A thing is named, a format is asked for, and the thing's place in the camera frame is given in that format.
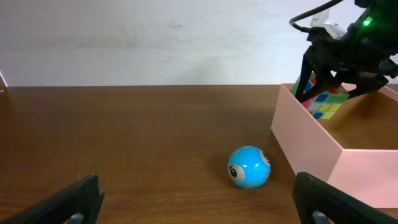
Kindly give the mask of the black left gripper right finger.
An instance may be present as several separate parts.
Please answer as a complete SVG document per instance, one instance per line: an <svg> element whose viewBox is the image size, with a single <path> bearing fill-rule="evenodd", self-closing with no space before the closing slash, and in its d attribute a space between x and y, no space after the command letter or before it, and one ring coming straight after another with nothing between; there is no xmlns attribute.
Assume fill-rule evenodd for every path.
<svg viewBox="0 0 398 224"><path fill-rule="evenodd" d="M307 172L297 174L292 197L304 224L397 224L397 219Z"/></svg>

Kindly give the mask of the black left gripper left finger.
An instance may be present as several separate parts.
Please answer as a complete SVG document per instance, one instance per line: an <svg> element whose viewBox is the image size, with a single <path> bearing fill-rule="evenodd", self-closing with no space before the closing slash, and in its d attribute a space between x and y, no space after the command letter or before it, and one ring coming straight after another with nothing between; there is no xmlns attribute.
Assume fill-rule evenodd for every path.
<svg viewBox="0 0 398 224"><path fill-rule="evenodd" d="M74 184L4 220L5 224L95 224L104 200L99 177L91 173Z"/></svg>

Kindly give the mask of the pink cardboard box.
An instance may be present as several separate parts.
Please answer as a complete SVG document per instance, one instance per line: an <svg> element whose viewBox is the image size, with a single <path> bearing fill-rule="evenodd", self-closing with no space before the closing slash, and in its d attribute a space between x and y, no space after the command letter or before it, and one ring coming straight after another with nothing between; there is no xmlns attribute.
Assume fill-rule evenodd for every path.
<svg viewBox="0 0 398 224"><path fill-rule="evenodd" d="M397 207L397 92L388 87L348 100L315 119L279 89L271 130L295 173L305 171L376 208Z"/></svg>

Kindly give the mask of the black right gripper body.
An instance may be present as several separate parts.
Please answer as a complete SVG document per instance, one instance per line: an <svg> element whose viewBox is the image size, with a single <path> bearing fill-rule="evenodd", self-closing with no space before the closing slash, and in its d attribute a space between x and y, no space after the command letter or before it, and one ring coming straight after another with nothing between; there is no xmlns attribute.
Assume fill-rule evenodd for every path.
<svg viewBox="0 0 398 224"><path fill-rule="evenodd" d="M345 73L343 78L372 73L374 77L397 76L397 1L356 1L366 10L342 35L326 27L309 29L312 52L308 54L315 72Z"/></svg>

